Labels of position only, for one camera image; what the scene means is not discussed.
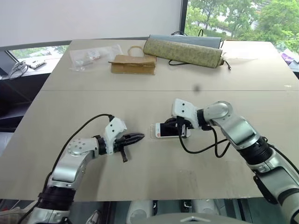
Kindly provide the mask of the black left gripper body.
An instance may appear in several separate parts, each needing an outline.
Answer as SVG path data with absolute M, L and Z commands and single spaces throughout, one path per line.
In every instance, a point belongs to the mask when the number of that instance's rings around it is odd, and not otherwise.
M 127 156 L 124 151 L 128 139 L 128 134 L 123 135 L 121 138 L 116 139 L 114 142 L 114 153 L 120 152 L 123 163 L 127 162 Z

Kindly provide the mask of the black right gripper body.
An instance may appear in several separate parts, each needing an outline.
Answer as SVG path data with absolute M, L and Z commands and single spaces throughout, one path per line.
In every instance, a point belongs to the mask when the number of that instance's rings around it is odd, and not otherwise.
M 191 130 L 194 129 L 192 123 L 183 117 L 177 116 L 177 125 L 182 125 L 184 128 L 184 136 L 190 136 Z

